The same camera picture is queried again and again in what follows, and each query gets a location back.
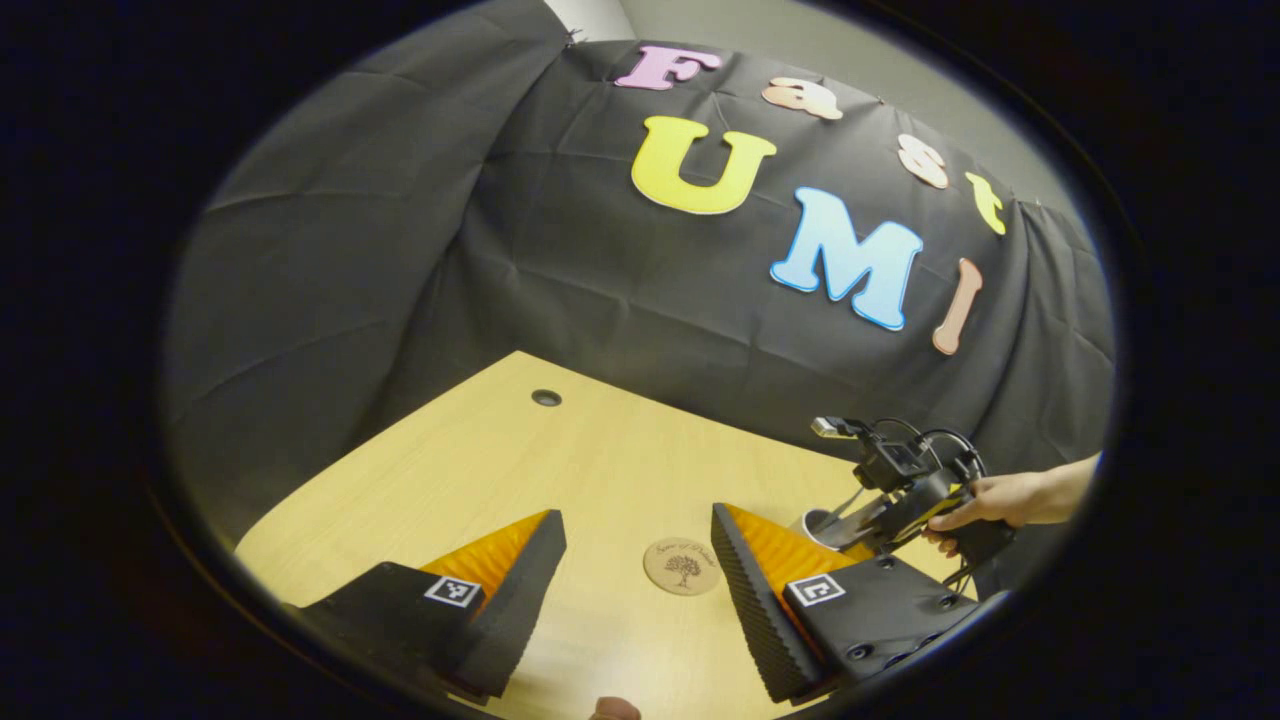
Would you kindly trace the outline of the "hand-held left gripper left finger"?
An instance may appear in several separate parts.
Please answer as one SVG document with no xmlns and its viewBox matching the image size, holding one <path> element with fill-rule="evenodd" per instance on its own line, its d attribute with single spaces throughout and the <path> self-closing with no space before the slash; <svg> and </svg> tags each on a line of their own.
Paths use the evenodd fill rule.
<svg viewBox="0 0 1280 720">
<path fill-rule="evenodd" d="M 548 509 L 421 568 L 379 562 L 287 611 L 396 683 L 488 701 L 504 694 L 567 547 Z"/>
</svg>

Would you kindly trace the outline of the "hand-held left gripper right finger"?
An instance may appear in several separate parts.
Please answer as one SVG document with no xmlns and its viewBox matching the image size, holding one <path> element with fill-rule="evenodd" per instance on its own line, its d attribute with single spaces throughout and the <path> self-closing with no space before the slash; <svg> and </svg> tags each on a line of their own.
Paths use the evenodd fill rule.
<svg viewBox="0 0 1280 720">
<path fill-rule="evenodd" d="M 901 559 L 851 559 L 732 503 L 713 505 L 710 541 L 774 702 L 878 685 L 986 615 Z"/>
</svg>

